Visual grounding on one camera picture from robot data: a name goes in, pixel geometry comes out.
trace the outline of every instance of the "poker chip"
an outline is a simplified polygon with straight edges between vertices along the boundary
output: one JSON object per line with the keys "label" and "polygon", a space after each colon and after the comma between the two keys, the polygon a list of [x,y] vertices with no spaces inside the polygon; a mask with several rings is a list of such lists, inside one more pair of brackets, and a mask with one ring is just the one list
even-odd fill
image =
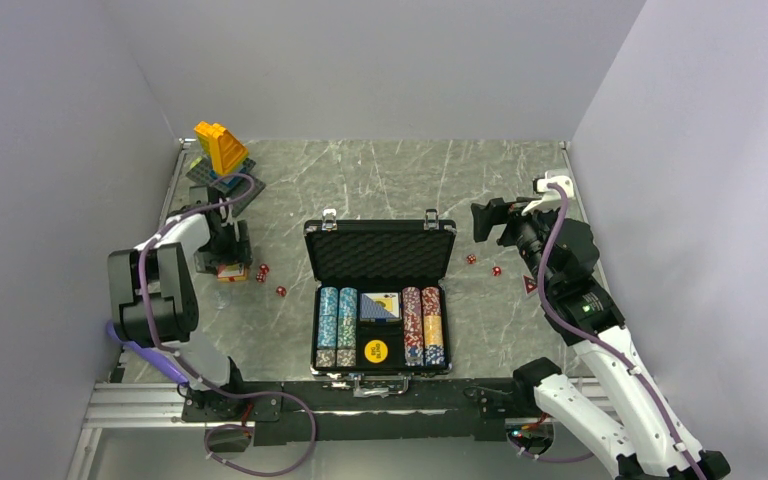
{"label": "poker chip", "polygon": [[405,364],[409,367],[422,366],[422,346],[405,346]]}
{"label": "poker chip", "polygon": [[339,316],[337,318],[337,348],[355,348],[357,341],[357,290],[340,289]]}
{"label": "poker chip", "polygon": [[425,364],[443,365],[443,311],[440,307],[440,290],[428,287],[422,290],[422,326],[425,337]]}
{"label": "poker chip", "polygon": [[319,315],[337,316],[339,294],[334,287],[322,287],[319,290]]}
{"label": "poker chip", "polygon": [[337,325],[337,348],[355,348],[357,324],[354,318],[341,318]]}
{"label": "poker chip", "polygon": [[319,317],[319,334],[316,346],[319,348],[337,347],[337,317],[323,315]]}
{"label": "poker chip", "polygon": [[425,348],[426,365],[445,365],[446,359],[442,345],[430,345]]}
{"label": "poker chip", "polygon": [[355,366],[355,349],[340,349],[337,350],[337,366],[338,367],[354,367]]}
{"label": "poker chip", "polygon": [[421,367],[424,341],[422,338],[422,300],[418,288],[407,287],[402,290],[402,307],[405,363],[409,367]]}
{"label": "poker chip", "polygon": [[316,366],[318,368],[333,367],[336,361],[337,361],[336,350],[317,350],[316,351]]}

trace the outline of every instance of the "yellow block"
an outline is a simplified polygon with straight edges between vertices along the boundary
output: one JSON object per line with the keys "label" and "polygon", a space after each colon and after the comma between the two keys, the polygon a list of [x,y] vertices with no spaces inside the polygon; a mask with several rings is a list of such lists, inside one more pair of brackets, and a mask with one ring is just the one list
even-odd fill
{"label": "yellow block", "polygon": [[194,130],[218,175],[232,173],[249,156],[246,146],[218,123],[199,122]]}

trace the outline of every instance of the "case handle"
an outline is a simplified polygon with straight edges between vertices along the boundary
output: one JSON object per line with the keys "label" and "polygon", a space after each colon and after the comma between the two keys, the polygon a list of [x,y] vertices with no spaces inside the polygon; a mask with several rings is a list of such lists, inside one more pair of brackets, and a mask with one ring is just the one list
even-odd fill
{"label": "case handle", "polygon": [[322,230],[330,232],[331,230],[337,230],[337,210],[334,208],[326,208],[322,211]]}
{"label": "case handle", "polygon": [[362,375],[353,375],[355,382],[354,396],[356,398],[368,398],[368,397],[388,397],[390,395],[404,395],[408,391],[410,385],[410,377],[402,377],[402,386],[398,390],[395,388],[376,387],[376,388],[362,388],[360,386]]}
{"label": "case handle", "polygon": [[438,230],[440,223],[437,221],[437,210],[429,208],[425,211],[425,224],[423,225],[426,230]]}

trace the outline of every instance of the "marble surface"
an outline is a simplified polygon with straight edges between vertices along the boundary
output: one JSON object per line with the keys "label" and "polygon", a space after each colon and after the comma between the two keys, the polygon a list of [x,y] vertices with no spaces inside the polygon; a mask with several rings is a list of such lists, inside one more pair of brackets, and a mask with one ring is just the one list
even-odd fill
{"label": "marble surface", "polygon": [[[566,168],[557,142],[517,141],[252,141],[253,173],[266,190],[243,212],[255,265],[271,269],[265,284],[252,277],[222,284],[194,275],[200,325],[230,355],[248,380],[312,380],[311,329],[317,282],[308,261],[302,224],[324,208],[338,218],[422,218],[436,208],[457,222],[459,233],[443,286],[448,298],[453,370],[449,378],[509,377],[513,369],[548,357],[571,376],[589,376],[543,318],[536,295],[526,297],[525,265],[495,239],[472,240],[470,204],[531,193],[532,178]],[[200,153],[187,152],[184,168]],[[181,174],[172,209],[192,185]],[[570,217],[581,219],[578,202]],[[478,261],[467,264],[475,254]],[[502,275],[493,277],[494,266]],[[275,288],[283,285],[282,298]],[[125,382],[164,377],[126,353]]]}

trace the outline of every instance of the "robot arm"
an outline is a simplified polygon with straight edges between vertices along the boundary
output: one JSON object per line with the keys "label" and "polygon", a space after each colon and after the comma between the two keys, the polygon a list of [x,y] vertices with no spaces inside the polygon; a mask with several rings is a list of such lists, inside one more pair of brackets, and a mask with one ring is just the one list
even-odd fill
{"label": "robot arm", "polygon": [[[217,203],[218,190],[193,187],[188,210],[196,205]],[[216,273],[219,265],[251,264],[251,249],[244,221],[227,223],[227,213],[208,211],[181,219],[173,215],[166,231],[151,247],[146,257],[146,277],[157,333],[163,346],[175,349],[180,357],[201,374],[204,380],[223,390],[242,393],[242,376],[233,360],[216,350],[198,329],[199,309],[190,277],[191,268]],[[146,309],[140,291],[138,259],[148,242],[132,249],[110,254],[107,260],[111,309],[116,335],[136,342],[143,348],[154,348],[148,327]],[[236,415],[240,402],[210,391],[209,387],[182,372],[197,406],[208,407],[225,417]]]}
{"label": "robot arm", "polygon": [[[623,425],[604,412],[597,413],[601,410],[578,393],[560,369],[545,358],[514,372],[518,401],[537,405],[563,422],[613,477],[698,478],[694,472],[701,470],[708,479],[723,478],[730,472],[728,462],[719,452],[703,450],[677,419],[640,360],[625,318],[593,278],[599,251],[593,244],[590,226],[563,221],[551,250],[546,249],[555,223],[563,220],[556,209],[564,199],[555,188],[573,198],[571,179],[549,172],[545,178],[535,180],[534,187],[542,194],[538,198],[473,204],[475,241],[486,240],[493,225],[505,223],[497,243],[515,245],[535,278],[543,255],[551,252],[543,272],[544,284],[539,285],[545,293],[547,319],[599,380]],[[552,318],[550,309],[566,326]],[[663,412],[658,403],[663,405]]]}

